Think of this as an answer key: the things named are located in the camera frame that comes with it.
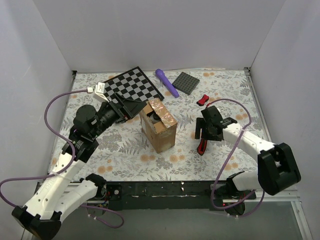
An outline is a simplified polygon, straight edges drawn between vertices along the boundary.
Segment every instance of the purple toy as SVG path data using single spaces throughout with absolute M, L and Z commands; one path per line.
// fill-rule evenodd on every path
M 175 97 L 179 97 L 179 93 L 175 89 L 175 87 L 169 82 L 168 78 L 166 77 L 164 71 L 161 69 L 155 70 L 155 75 L 163 82 L 166 88 L 170 91 L 170 93 Z

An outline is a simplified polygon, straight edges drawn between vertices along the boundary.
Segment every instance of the checkerboard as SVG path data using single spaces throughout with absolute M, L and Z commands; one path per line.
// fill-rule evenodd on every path
M 138 66 L 105 81 L 105 83 L 104 95 L 115 103 L 117 100 L 111 97 L 114 93 L 118 93 L 126 99 L 142 102 L 154 98 L 159 98 L 161 101 L 164 99 L 164 96 Z

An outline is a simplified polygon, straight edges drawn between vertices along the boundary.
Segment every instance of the black metal frame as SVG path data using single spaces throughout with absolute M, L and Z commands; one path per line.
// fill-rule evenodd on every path
M 114 181 L 107 183 L 110 192 L 108 208 L 120 210 L 135 209 L 210 209 L 210 196 L 214 180 L 209 181 Z M 226 181 L 219 181 L 219 186 Z M 235 199 L 222 195 L 214 200 L 216 206 L 223 206 L 223 200 Z M 256 199 L 253 194 L 249 199 Z

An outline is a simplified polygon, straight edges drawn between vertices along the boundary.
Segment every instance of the white label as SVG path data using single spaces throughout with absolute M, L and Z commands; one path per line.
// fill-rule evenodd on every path
M 104 91 L 105 91 L 105 83 L 103 83 L 103 82 L 98 82 L 98 84 L 97 84 L 97 86 L 96 86 L 96 92 L 98 93 L 98 94 L 103 94 L 104 93 Z

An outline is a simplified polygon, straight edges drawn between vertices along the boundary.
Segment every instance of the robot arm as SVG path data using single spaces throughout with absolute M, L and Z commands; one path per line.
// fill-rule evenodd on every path
M 195 138 L 199 139 L 201 135 L 199 154 L 204 154 L 208 140 L 236 143 L 242 131 L 236 120 L 230 117 L 223 119 L 215 106 L 201 113 L 203 118 L 197 118 L 195 129 Z M 273 196 L 301 180 L 296 160 L 287 144 L 275 144 L 245 131 L 238 147 L 257 162 L 258 169 L 228 177 L 227 189 L 231 195 L 245 190 L 264 190 Z
M 96 138 L 113 123 L 132 119 L 146 106 L 145 102 L 129 100 L 117 93 L 114 97 L 118 103 L 110 102 L 103 90 L 104 83 L 98 83 L 94 90 L 95 97 L 103 101 L 98 111 L 92 105 L 83 105 L 76 112 L 68 137 L 75 147 L 75 158 L 72 160 L 71 146 L 66 143 L 52 172 L 59 172 L 72 160 L 70 167 L 47 178 L 24 206 L 16 206 L 12 211 L 20 225 L 39 239 L 51 240 L 76 208 L 89 199 L 104 197 L 107 182 L 96 174 L 90 174 L 76 189 L 62 195 L 98 147 Z

